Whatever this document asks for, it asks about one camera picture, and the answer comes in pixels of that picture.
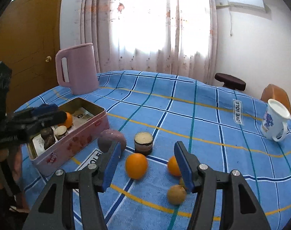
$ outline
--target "purple flower design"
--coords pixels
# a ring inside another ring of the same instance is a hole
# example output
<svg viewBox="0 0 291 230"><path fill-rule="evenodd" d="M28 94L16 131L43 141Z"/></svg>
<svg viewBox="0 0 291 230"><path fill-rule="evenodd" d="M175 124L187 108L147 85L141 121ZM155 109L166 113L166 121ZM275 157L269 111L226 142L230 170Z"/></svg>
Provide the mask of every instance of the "purple flower design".
<svg viewBox="0 0 291 230"><path fill-rule="evenodd" d="M272 116L266 112L266 114L264 115L264 126L266 128L269 128L270 126L273 126L273 119Z"/></svg>

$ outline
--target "pink plastic jug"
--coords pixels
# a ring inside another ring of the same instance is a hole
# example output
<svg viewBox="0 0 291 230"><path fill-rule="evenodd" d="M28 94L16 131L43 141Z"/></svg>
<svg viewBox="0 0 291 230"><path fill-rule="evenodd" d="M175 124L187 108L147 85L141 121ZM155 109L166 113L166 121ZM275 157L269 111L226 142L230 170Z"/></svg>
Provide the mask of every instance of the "pink plastic jug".
<svg viewBox="0 0 291 230"><path fill-rule="evenodd" d="M67 59L69 82L64 80L62 58ZM90 93L99 87L92 43L59 50L55 62L59 85L69 87L72 94Z"/></svg>

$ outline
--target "rectangular container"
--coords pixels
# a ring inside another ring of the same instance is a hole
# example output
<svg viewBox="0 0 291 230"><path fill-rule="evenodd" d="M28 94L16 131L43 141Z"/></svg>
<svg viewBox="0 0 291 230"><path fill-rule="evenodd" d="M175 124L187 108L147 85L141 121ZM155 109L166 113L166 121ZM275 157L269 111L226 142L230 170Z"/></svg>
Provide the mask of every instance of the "rectangular container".
<svg viewBox="0 0 291 230"><path fill-rule="evenodd" d="M85 99L74 98L59 106L59 110L73 114L80 107L85 108L94 117L53 144L40 156L34 155L33 140L27 144L30 160L42 175L48 176L54 173L66 161L97 138L103 130L109 129L105 109Z"/></svg>

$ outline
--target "white wall-mounted air conditioner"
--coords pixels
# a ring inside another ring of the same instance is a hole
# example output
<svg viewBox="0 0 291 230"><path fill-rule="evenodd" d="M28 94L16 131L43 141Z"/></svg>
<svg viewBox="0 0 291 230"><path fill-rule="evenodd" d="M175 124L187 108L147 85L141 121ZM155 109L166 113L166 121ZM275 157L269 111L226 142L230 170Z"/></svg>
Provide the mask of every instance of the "white wall-mounted air conditioner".
<svg viewBox="0 0 291 230"><path fill-rule="evenodd" d="M266 12L263 0L228 0L228 3L231 7L242 7Z"/></svg>

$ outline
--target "brown wooden door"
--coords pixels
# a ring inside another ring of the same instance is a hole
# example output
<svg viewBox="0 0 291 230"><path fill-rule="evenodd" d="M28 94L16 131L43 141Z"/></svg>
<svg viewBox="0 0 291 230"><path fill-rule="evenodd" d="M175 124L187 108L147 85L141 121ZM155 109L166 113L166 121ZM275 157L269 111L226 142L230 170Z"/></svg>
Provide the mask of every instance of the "brown wooden door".
<svg viewBox="0 0 291 230"><path fill-rule="evenodd" d="M58 85L60 5L61 0L14 0L0 18L0 61L13 70L7 112Z"/></svg>

